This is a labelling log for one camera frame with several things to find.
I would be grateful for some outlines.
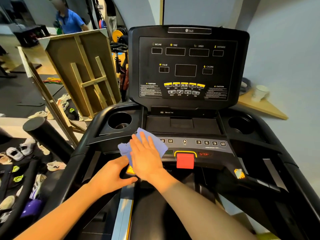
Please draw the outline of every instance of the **left hand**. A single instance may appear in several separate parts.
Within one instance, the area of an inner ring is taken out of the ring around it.
[[[90,180],[89,188],[96,192],[97,197],[100,198],[107,193],[136,182],[138,180],[136,177],[121,179],[119,176],[121,170],[128,164],[129,160],[126,156],[108,161]]]

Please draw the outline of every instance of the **purple object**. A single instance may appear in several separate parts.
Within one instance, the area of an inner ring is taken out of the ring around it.
[[[35,199],[35,200],[29,200],[26,204],[26,207],[22,211],[22,214],[20,218],[26,217],[26,216],[35,216],[40,213],[41,210],[42,201]]]
[[[163,143],[158,137],[156,137],[154,134],[151,134],[150,132],[147,132],[144,129],[138,128],[137,129],[137,137],[138,139],[141,141],[141,136],[140,136],[140,132],[143,132],[146,136],[146,138],[148,139],[149,136],[151,136],[153,144],[155,146],[155,148],[157,149],[160,157],[162,157],[164,155],[164,153],[167,151],[168,147],[166,146],[165,143]],[[132,159],[131,159],[131,155],[130,152],[132,151],[130,143],[120,143],[118,145],[118,149],[120,150],[120,154],[122,156],[127,156],[129,159],[129,164],[130,166],[132,166]]]

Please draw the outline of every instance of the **warning label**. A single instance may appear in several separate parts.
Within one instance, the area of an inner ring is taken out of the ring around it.
[[[159,86],[155,84],[150,84],[150,83],[145,85],[140,85],[140,96],[150,97],[150,95],[153,95],[155,97],[162,96]]]
[[[225,99],[228,97],[228,89],[224,86],[217,86],[209,88],[206,92],[204,99]]]

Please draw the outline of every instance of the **hand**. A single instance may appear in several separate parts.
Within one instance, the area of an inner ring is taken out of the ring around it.
[[[142,143],[136,135],[132,135],[130,140],[132,168],[138,177],[151,183],[152,177],[164,169],[152,138],[149,136],[147,140],[143,132],[140,132],[140,136]]]
[[[89,188],[97,193],[97,197],[100,198],[107,193],[134,183],[138,180],[136,177],[127,179],[119,177],[121,170],[128,164],[129,160],[126,156],[108,161],[90,180]]]

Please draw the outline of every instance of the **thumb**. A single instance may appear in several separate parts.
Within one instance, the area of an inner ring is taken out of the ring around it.
[[[130,178],[122,179],[121,180],[122,187],[127,186],[129,184],[133,184],[137,180],[138,180],[137,177],[130,177]]]

